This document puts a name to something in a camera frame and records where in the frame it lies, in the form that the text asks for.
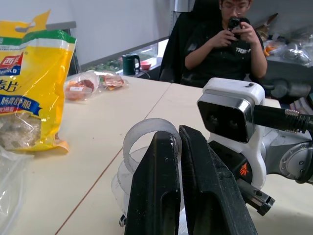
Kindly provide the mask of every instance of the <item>orange logo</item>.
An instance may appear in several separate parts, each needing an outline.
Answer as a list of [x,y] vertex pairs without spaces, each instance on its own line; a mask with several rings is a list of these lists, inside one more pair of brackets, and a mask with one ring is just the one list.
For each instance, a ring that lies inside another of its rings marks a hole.
[[246,176],[246,174],[249,173],[249,171],[248,171],[247,168],[246,168],[246,164],[244,164],[244,165],[241,167],[239,173],[240,173],[240,175],[244,175],[244,176]]

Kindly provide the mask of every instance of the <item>man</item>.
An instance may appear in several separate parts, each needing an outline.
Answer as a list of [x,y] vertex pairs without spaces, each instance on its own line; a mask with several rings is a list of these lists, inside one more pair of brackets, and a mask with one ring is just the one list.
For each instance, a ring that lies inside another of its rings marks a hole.
[[263,43],[258,33],[246,22],[241,29],[228,30],[231,17],[243,18],[253,0],[219,0],[222,21],[200,25],[187,43],[181,83],[204,87],[212,77],[244,80],[261,79],[267,71]]

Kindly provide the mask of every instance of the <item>white table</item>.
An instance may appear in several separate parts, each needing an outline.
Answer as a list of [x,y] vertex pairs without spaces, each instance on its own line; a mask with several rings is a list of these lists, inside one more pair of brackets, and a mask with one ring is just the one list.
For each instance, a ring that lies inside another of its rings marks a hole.
[[[120,149],[131,126],[144,118],[163,118],[176,127],[188,125],[200,130],[208,138],[196,106],[201,89],[127,79],[131,83],[128,90],[105,94],[84,107],[66,105],[60,136],[69,141],[72,150],[67,156],[49,157],[46,153],[32,163],[26,201],[12,234],[123,235],[111,181],[122,161]],[[275,100],[266,100],[266,104],[279,107]],[[93,122],[91,112],[96,118]],[[88,122],[92,128],[84,125]],[[149,145],[151,138],[146,135],[134,148]],[[250,210],[260,235],[312,234],[312,186],[268,176],[263,191],[276,203],[265,217]]]

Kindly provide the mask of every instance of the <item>black t-shirt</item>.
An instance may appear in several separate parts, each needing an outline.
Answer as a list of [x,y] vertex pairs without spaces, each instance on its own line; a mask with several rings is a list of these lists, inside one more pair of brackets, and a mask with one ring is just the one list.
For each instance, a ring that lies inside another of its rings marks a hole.
[[[209,22],[197,27],[190,37],[185,56],[202,47],[209,39],[222,31],[222,23]],[[263,42],[257,33],[261,45]],[[244,80],[251,72],[250,43],[243,40],[232,42],[228,47],[214,48],[204,61],[183,73],[181,83],[184,85],[204,87],[212,77]]]

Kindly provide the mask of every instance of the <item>black office chair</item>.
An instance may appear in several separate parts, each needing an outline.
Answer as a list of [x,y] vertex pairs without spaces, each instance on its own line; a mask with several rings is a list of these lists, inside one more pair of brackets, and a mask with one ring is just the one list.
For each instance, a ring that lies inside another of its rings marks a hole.
[[163,56],[160,81],[180,83],[185,69],[185,47],[194,29],[210,20],[222,20],[218,0],[196,0],[191,12],[181,13]]

